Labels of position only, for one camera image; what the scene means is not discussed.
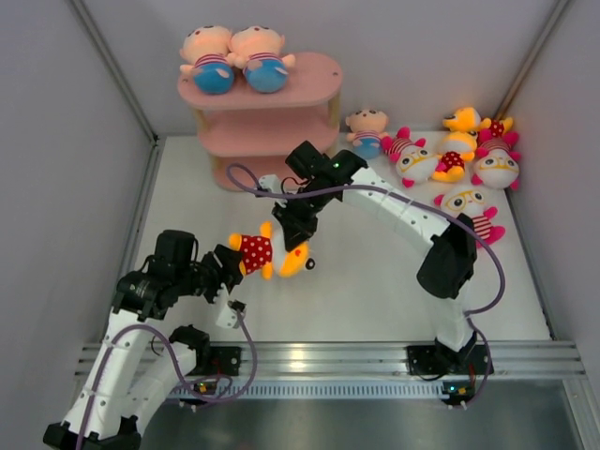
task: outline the gray wall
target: gray wall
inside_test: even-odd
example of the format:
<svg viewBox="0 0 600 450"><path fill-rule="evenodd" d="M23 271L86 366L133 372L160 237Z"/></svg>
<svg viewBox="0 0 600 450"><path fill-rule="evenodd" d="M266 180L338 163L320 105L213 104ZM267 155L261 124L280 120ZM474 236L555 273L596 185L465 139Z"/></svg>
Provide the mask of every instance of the gray wall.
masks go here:
<svg viewBox="0 0 600 450"><path fill-rule="evenodd" d="M522 140L514 196L559 336L573 338L600 397L600 2L578 0L511 110Z"/></svg>
<svg viewBox="0 0 600 450"><path fill-rule="evenodd" d="M103 325L149 146L66 2L5 2L0 54L0 447L30 450Z"/></svg>
<svg viewBox="0 0 600 450"><path fill-rule="evenodd" d="M289 52L344 68L342 112L437 128L458 106L493 113L553 0L86 0L156 132L194 133L177 95L178 49L203 24L264 24Z"/></svg>

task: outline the white tabletop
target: white tabletop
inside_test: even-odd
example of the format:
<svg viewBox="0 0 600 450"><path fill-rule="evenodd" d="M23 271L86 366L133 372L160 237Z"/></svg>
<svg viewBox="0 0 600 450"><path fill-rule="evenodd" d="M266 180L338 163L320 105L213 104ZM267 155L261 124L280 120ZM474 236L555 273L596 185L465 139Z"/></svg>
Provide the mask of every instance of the white tabletop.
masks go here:
<svg viewBox="0 0 600 450"><path fill-rule="evenodd" d="M433 148L441 132L413 132ZM385 157L369 162L386 181L399 186ZM430 182L408 194L432 203L451 186ZM492 248L506 274L506 294L475 323L492 340L549 339L548 327L531 273L519 242L515 221L503 191L482 188L495 205L496 225L505 237ZM196 137L171 137L157 174L137 257L137 267L153 253L157 236L166 229L196 234L200 255L216 244L227 245L230 233L258 234L271 219L273 201L233 193L212 180L208 156ZM417 341L434 334L416 281L422 263L409 242L387 230L375 218L337 201L319 214L319 229L310 241L316 261L312 271L293 278L266 281L256 273L235 288L233 298L247 303L247 326L259 341ZM471 308L494 297L499 280L491 259L478 250L475 275L468 288ZM190 324L210 333L213 340L243 340L239 330L217 328L209 320L210 306L201 298L185 297L166 321Z"/></svg>

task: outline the purple cable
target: purple cable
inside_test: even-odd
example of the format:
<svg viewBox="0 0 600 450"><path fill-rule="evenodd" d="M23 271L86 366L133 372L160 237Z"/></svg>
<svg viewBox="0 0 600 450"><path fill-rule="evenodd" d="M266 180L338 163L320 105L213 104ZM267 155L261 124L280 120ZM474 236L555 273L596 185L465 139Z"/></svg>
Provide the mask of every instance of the purple cable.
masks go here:
<svg viewBox="0 0 600 450"><path fill-rule="evenodd" d="M243 183L241 183L239 180L237 180L235 178L235 176L233 176L233 169L235 169L235 168L241 169L242 171L244 171L252 179L254 186L257 188L248 187L248 186L244 185ZM481 314L483 312L487 312L500 303L500 301L503 298L504 291L506 289L506 277L504 275L503 265L500 262L500 260L498 259L498 256L496 256L496 253L494 253L494 250L492 250L491 247L488 245L488 243L483 238L481 238L471 227L465 225L460 220L450 216L449 214L444 213L444 211L434 208L433 206L429 206L428 204L424 204L424 203L417 202L417 201L411 201L411 199L408 199L407 197L404 197L396 192L388 191L388 190L384 189L383 187L370 186L370 185L346 185L346 186L338 186L338 187L328 187L325 189L314 190L311 192L301 192L301 193L296 193L296 194L285 194L285 193L276 194L275 192L266 192L264 190L260 190L259 187L261 186L261 184L259 182L259 179L256 177L256 175L248 167L246 167L245 165L240 164L238 162L234 162L234 163L230 164L229 166L227 166L227 177L230 179L230 181L234 185L236 185L238 188L244 190L245 192L254 194L258 197L267 197L270 199L282 199L282 200L308 199L310 197L317 197L319 195L333 194L336 192L341 192L343 190L369 190L369 191L379 192L380 194L389 195L390 197L392 197L396 200L399 200L403 203L413 204L416 207L423 209L424 211L428 211L428 212L436 214L442 218L445 218L449 222L454 223L455 225L459 226L466 233L470 234L477 242L479 242L479 244L481 244L481 247L483 247L485 249L485 251L491 258L491 260L494 262L494 265L496 266L496 270L498 271L498 278L500 279L500 288L498 289L498 293L496 294L496 297L489 304L485 305L484 307L477 308L477 309L469 309L469 310L465 311L465 313L464 313L465 317L467 318L467 323L469 324L471 329L481 337L481 339L484 341L484 345L486 347L487 365L486 365L486 371L484 373L484 378L481 381L481 384L479 385L479 389L477 389L477 391L475 392L475 395L471 398L471 400L469 400L469 402L467 404L472 404L476 399L479 398L483 387L488 382L488 377L491 372L492 361L491 361L491 352L489 350L488 340L486 339L484 334L481 332L481 330L479 330L479 328L477 328L474 325L473 320L471 319L471 316L474 314Z"/></svg>
<svg viewBox="0 0 600 450"><path fill-rule="evenodd" d="M182 384L182 386L185 389L187 389L189 391L189 393L193 397L195 397L199 400L205 401L206 403L209 403L209 404L226 403L228 401L235 400L236 398L239 398L246 393L246 391L249 389L250 385L254 382L254 379L256 378L256 372L258 370L258 352L256 350L256 345L254 343L254 340L252 340L252 336L250 335L248 329L246 328L246 324L244 323L244 317L239 312L237 313L237 320L239 321L240 327L242 328L242 331L244 332L244 336L246 337L248 346L250 348L250 353L252 355L252 369L250 371L250 375L249 375L249 378L247 379L246 384L244 384L244 386L242 386L242 388L238 392L236 392L232 396L225 397L225 398L205 397L202 394L195 392L192 383L188 383L186 381L186 377L181 372L181 368L179 367L179 364L177 363L177 356L175 355L175 352L173 350L173 346L171 345L171 342L169 342L169 340L162 333L160 333L156 328L153 328L150 325L138 324L138 325L127 326L114 336L114 338L111 341L111 344L116 345L118 343L118 341L124 335L126 335L127 333L129 333L130 331L133 331L133 330L144 330L144 331L148 331L148 332L152 333L154 336L156 336L158 338L158 340L160 340L162 342L165 350L169 353L169 356L171 357L171 360L172 360L173 368L175 369L175 374L177 375L179 382ZM109 361L109 358L111 357L112 352L113 352L113 347L109 347L106 350L106 352L102 355L102 359L101 359L100 364L97 369L96 377L94 378L94 382L92 382L92 389L91 389L92 392L96 392L98 390L98 387L100 385L100 380L102 379L102 375L104 373L104 369L106 368L106 365L108 364L108 361ZM216 377L213 375L213 376L202 377L200 380L210 380L210 379L214 379L214 378L216 378ZM92 414L92 406L94 404L94 397L95 397L94 394L92 394L89 397L89 399L87 399L87 404L85 405L85 411L83 412L82 425L80 426L80 432L77 436L77 441L75 444L75 450L82 450L83 438L85 437L85 431L87 430L87 424L90 420L90 415Z"/></svg>

